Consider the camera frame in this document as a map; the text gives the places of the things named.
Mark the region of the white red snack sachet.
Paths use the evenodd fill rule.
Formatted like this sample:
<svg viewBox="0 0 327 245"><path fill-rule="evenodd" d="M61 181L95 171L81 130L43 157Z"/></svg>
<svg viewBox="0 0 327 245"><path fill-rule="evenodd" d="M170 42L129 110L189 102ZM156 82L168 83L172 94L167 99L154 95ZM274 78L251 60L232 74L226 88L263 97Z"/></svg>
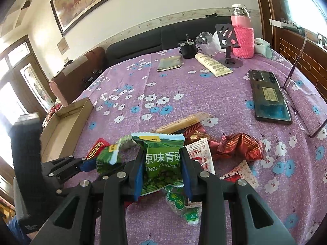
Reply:
<svg viewBox="0 0 327 245"><path fill-rule="evenodd" d="M207 138L201 138L197 142L186 145L186 149L189 157L199 162L203 170L213 175L216 174Z"/></svg>

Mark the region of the black mug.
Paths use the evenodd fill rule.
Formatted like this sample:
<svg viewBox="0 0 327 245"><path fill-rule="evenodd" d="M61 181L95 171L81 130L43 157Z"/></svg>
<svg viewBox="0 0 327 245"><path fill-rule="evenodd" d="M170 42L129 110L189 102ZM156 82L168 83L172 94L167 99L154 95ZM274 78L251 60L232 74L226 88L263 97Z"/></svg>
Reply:
<svg viewBox="0 0 327 245"><path fill-rule="evenodd" d="M184 59L192 59L196 54L201 52L196 42L192 40L189 34L186 34L186 40L179 44L180 54Z"/></svg>

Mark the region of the beige wafer snack pack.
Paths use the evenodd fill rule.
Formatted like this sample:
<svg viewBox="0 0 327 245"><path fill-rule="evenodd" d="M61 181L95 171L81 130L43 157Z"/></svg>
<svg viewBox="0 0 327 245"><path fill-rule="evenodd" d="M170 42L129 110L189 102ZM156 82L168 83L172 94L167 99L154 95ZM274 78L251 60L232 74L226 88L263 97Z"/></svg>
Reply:
<svg viewBox="0 0 327 245"><path fill-rule="evenodd" d="M202 122L203 120L209 117L211 117L211 115L207 112L197 112L182 119L173 121L165 126L162 126L156 129L155 133L172 134L179 130L188 128L189 126L193 126L199 122Z"/></svg>

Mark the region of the purple floral tablecloth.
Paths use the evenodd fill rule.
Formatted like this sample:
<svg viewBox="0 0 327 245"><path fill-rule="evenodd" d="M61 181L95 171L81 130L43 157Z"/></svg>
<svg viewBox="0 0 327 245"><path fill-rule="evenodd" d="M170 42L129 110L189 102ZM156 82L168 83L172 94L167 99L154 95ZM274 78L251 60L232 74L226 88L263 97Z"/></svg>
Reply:
<svg viewBox="0 0 327 245"><path fill-rule="evenodd" d="M291 64L280 55L255 55L229 75L215 77L195 59L180 68L157 72L159 61L178 54L161 50L109 66L81 94L94 105L74 150L83 158L103 138L115 143L132 132L151 132L197 112L211 115L206 132L244 132L266 145L267 158L252 165L257 192L280 218L298 244L306 244L326 215L326 138L310 138L297 121L291 125L255 119L248 72L273 72L283 84Z"/></svg>

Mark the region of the pink thermos bottle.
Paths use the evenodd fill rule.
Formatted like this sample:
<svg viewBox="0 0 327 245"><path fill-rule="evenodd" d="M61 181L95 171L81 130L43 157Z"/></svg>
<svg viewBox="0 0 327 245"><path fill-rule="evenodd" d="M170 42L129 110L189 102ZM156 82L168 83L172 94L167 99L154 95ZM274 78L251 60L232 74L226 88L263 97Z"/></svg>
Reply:
<svg viewBox="0 0 327 245"><path fill-rule="evenodd" d="M243 4L232 4L232 26L238 41L238 48L233 48L236 57L250 59L254 56L254 29L247 7Z"/></svg>

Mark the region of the olive notebook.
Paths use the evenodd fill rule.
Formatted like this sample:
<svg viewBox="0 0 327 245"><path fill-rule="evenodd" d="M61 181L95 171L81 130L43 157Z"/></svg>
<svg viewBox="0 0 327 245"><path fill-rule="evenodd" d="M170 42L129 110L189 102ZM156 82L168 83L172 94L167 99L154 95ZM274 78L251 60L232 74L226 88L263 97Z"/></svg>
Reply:
<svg viewBox="0 0 327 245"><path fill-rule="evenodd" d="M176 69L179 68L181 65L182 65L182 57L180 55L164 58L160 60L159 66L157 68L157 72Z"/></svg>

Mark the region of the cardboard tray box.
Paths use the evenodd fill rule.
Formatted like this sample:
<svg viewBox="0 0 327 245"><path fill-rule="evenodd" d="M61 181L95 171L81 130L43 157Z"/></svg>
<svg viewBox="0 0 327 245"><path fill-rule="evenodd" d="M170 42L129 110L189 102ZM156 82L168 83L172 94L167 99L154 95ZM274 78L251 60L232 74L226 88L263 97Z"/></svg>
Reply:
<svg viewBox="0 0 327 245"><path fill-rule="evenodd" d="M53 114L40 136L41 162L57 160L74 153L93 108L91 100L86 97Z"/></svg>

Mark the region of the green clear candy wrapper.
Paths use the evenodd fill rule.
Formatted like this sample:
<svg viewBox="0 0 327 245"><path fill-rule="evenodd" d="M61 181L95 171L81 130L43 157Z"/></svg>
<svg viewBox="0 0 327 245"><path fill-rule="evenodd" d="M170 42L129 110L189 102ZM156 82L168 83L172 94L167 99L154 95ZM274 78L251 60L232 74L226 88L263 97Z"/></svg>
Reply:
<svg viewBox="0 0 327 245"><path fill-rule="evenodd" d="M167 185L162 191L168 206L175 214L185 219L189 226L198 225L201 207L188 204L188 198L184 195L182 187Z"/></svg>

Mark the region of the small wall plaque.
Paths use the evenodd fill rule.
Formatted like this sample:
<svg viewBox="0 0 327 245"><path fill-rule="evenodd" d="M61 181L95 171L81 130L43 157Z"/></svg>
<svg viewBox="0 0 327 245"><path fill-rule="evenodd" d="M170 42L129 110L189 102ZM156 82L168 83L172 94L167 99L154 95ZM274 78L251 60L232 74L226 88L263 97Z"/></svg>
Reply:
<svg viewBox="0 0 327 245"><path fill-rule="evenodd" d="M57 47L61 55L64 55L69 50L69 45L64 37L57 43Z"/></svg>

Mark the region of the eyeglasses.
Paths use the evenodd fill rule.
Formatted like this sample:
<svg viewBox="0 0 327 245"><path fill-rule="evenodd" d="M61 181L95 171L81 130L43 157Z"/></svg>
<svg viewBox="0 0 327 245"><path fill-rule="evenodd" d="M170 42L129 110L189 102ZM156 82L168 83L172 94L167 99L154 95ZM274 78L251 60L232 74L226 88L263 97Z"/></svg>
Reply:
<svg viewBox="0 0 327 245"><path fill-rule="evenodd" d="M326 138L326 52L309 42L307 35L300 37L287 32L280 40L280 53L293 60L293 66L283 85L303 131L310 137Z"/></svg>

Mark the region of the small green snack packet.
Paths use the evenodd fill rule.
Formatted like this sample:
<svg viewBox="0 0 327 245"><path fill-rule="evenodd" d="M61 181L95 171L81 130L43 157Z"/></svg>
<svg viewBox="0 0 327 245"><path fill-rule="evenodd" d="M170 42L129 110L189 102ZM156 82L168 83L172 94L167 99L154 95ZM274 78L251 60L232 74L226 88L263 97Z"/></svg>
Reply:
<svg viewBox="0 0 327 245"><path fill-rule="evenodd" d="M106 145L96 159L96 169L99 174L108 172L115 164L121 163L121 153L133 147L136 143L131 135L123 136L115 144Z"/></svg>

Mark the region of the black phone stand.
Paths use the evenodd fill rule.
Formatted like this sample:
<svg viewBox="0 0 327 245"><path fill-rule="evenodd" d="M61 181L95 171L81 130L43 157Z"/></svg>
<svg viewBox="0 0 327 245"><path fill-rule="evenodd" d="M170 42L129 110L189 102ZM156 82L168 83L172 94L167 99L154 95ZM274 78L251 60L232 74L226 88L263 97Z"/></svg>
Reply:
<svg viewBox="0 0 327 245"><path fill-rule="evenodd" d="M242 60L231 56L232 48L240 47L232 24L216 24L215 28L221 48L226 50L224 59L218 61L227 68L240 68L243 65Z"/></svg>

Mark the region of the black sofa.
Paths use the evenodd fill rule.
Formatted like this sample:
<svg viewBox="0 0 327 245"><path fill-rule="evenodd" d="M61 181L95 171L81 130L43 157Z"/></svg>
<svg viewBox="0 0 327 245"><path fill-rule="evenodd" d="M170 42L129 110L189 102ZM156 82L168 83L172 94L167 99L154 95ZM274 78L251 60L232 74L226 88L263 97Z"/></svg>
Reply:
<svg viewBox="0 0 327 245"><path fill-rule="evenodd" d="M230 16L216 14L205 18L169 24L113 43L106 49L107 64L113 66L120 62L161 50L176 48L185 41L186 36L196 39L201 32L214 33L216 24L231 24Z"/></svg>

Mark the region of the green peas snack packet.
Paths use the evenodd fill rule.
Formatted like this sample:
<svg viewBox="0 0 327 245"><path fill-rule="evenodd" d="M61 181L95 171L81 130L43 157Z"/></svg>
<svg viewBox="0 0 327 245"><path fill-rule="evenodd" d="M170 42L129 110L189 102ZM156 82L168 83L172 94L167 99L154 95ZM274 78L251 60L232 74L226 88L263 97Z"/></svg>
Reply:
<svg viewBox="0 0 327 245"><path fill-rule="evenodd" d="M135 132L131 138L145 150L142 196L155 193L168 185L184 185L179 153L184 147L183 134Z"/></svg>

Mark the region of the dark red foil snack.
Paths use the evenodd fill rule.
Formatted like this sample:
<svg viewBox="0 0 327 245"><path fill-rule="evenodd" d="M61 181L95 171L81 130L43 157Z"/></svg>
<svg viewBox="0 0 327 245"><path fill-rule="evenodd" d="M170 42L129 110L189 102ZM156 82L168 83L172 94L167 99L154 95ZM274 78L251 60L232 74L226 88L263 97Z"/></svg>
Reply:
<svg viewBox="0 0 327 245"><path fill-rule="evenodd" d="M241 157L246 161L265 159L265 145L257 138L245 133L223 136L217 146L221 158Z"/></svg>

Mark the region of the wooden glass door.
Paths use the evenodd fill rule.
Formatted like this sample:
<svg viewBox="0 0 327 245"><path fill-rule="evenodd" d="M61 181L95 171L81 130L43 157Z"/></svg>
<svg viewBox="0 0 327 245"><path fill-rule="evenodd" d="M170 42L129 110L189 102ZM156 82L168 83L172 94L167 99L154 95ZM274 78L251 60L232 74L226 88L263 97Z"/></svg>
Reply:
<svg viewBox="0 0 327 245"><path fill-rule="evenodd" d="M27 113L42 120L53 107L56 96L27 35L1 51L1 89L10 86Z"/></svg>

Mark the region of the red foil candy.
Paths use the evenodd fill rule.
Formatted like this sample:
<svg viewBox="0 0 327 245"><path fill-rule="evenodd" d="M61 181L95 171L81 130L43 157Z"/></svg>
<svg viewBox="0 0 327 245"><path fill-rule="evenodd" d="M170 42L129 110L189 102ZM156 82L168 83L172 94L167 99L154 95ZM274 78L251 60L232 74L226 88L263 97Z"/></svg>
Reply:
<svg viewBox="0 0 327 245"><path fill-rule="evenodd" d="M183 132L183 135L185 137L184 145L188 145L188 144L197 142L200 139L204 139L204 138L206 138L208 140L210 147L219 145L219 141L216 138L214 138L213 136L210 136L206 132L204 127L201 125L201 123L197 123L193 126L186 128Z"/></svg>

